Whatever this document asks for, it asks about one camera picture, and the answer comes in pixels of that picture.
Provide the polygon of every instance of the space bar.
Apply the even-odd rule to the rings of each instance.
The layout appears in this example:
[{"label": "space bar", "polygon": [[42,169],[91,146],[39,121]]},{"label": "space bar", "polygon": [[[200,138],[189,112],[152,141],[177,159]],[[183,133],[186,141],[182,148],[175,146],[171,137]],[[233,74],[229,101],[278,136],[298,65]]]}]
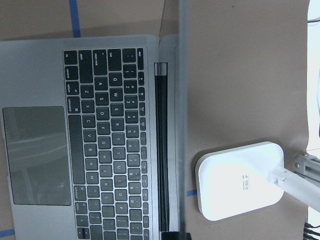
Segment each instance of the space bar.
[{"label": "space bar", "polygon": [[69,115],[69,136],[71,151],[72,179],[74,184],[85,184],[84,150],[82,144],[81,116]]}]

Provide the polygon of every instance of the laptop keyboard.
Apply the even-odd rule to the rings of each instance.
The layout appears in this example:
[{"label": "laptop keyboard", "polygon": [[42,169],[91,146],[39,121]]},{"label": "laptop keyboard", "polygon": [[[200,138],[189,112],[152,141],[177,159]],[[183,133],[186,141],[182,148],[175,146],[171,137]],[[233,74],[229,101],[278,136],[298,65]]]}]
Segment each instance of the laptop keyboard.
[{"label": "laptop keyboard", "polygon": [[66,50],[63,57],[78,238],[149,240],[146,49]]}]

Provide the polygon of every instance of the laptop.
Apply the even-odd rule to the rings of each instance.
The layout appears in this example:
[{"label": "laptop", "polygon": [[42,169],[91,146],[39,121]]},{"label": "laptop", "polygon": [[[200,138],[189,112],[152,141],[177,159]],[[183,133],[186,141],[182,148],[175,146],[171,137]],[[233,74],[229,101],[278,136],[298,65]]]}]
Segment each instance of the laptop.
[{"label": "laptop", "polygon": [[178,49],[177,35],[0,42],[17,240],[181,231]]}]

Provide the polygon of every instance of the blue tape strip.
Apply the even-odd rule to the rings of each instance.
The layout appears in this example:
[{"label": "blue tape strip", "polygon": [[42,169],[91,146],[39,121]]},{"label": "blue tape strip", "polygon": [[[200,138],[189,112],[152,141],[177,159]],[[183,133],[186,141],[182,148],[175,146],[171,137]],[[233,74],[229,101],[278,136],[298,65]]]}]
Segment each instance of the blue tape strip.
[{"label": "blue tape strip", "polygon": [[77,0],[69,0],[72,32],[74,38],[81,38]]},{"label": "blue tape strip", "polygon": [[197,189],[189,190],[186,192],[187,197],[194,196],[194,195],[197,195]]},{"label": "blue tape strip", "polygon": [[15,229],[8,229],[0,231],[0,238],[9,237],[15,235]]}]

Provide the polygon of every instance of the open laptop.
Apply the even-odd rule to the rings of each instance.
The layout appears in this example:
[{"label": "open laptop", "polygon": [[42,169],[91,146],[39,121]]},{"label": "open laptop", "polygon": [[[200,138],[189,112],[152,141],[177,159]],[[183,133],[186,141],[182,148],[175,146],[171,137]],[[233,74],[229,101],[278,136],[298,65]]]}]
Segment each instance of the open laptop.
[{"label": "open laptop", "polygon": [[17,240],[181,230],[178,49],[177,35],[0,42]]}]

